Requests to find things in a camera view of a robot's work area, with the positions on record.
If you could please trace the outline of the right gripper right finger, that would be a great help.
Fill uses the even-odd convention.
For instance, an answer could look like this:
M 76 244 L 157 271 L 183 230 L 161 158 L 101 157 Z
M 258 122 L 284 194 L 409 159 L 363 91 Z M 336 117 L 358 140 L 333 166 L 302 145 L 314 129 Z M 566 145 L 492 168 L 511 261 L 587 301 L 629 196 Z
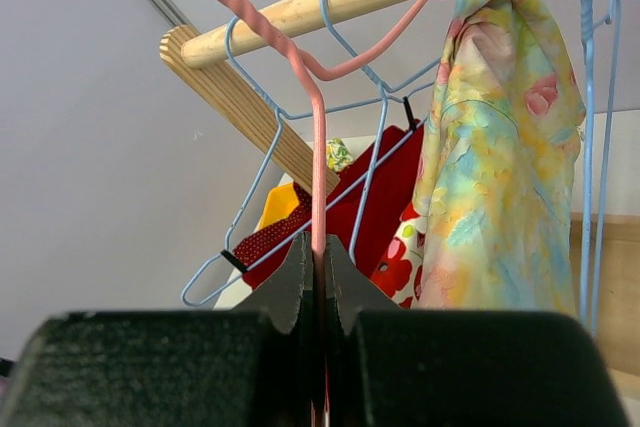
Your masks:
M 333 426 L 624 426 L 603 359 L 573 318 L 525 310 L 406 310 L 325 254 Z

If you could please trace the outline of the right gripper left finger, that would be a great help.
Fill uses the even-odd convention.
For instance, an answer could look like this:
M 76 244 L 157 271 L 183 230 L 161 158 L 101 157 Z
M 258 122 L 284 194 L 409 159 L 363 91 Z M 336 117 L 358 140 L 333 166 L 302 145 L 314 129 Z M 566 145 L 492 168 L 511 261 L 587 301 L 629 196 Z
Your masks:
M 314 362 L 307 234 L 230 310 L 71 312 L 11 371 L 5 426 L 309 426 Z

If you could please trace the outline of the white red poppy skirt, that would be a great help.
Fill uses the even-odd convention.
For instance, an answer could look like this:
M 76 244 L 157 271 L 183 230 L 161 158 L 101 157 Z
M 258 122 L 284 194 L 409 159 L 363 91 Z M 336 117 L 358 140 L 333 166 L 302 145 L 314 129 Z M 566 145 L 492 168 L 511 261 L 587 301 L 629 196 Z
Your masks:
M 417 303 L 421 293 L 426 218 L 409 203 L 370 280 L 402 308 Z

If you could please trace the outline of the plain red skirt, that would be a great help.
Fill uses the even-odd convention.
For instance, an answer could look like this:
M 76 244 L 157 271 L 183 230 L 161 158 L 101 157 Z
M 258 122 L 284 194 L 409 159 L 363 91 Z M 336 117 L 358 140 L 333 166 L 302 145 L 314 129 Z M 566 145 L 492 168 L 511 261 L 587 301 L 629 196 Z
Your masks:
M 412 133 L 396 126 L 383 131 L 380 144 L 382 155 L 407 133 L 411 137 L 374 173 L 355 245 L 356 267 L 369 279 L 400 224 L 402 212 L 411 200 L 423 132 L 422 127 Z M 373 149 L 368 148 L 348 168 L 339 173 L 340 182 L 327 197 L 327 204 L 365 173 L 372 153 Z M 362 186 L 356 187 L 326 212 L 327 233 L 337 236 L 344 247 L 349 246 L 352 237 L 362 191 Z M 286 238 L 253 265 L 247 267 L 248 271 L 242 275 L 242 279 L 250 288 L 257 288 L 282 264 L 291 246 Z

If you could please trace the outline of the pastel floral skirt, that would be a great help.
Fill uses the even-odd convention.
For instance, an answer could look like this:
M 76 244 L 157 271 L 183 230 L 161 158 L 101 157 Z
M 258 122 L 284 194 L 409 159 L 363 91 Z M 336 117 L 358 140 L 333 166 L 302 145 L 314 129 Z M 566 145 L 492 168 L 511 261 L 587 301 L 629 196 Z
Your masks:
M 457 0 L 412 207 L 415 308 L 575 314 L 570 204 L 586 109 L 541 0 Z

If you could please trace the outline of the lemon print skirt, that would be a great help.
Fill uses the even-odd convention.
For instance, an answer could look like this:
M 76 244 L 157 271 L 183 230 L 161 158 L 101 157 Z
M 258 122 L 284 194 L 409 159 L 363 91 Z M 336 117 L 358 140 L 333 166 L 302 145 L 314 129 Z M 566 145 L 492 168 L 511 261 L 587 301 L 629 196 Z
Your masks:
M 340 173 L 354 162 L 354 157 L 342 139 L 334 138 L 326 142 L 326 161 L 331 171 Z

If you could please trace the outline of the pink wire hanger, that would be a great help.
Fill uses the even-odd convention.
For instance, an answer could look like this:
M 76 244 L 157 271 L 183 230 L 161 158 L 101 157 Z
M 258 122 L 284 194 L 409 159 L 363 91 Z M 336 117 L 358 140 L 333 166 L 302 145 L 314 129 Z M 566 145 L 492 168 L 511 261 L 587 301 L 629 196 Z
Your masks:
M 324 254 L 326 249 L 326 113 L 322 93 L 316 80 L 331 81 L 342 78 L 365 66 L 382 55 L 406 30 L 428 0 L 416 0 L 396 25 L 373 47 L 357 57 L 333 68 L 325 68 L 308 52 L 298 48 L 296 43 L 282 31 L 274 27 L 258 12 L 249 0 L 217 0 L 229 8 L 239 19 L 267 45 L 287 58 L 291 68 L 310 98 L 313 113 L 313 176 L 311 249 L 313 252 L 314 306 L 320 346 L 326 346 L 325 298 L 326 280 Z

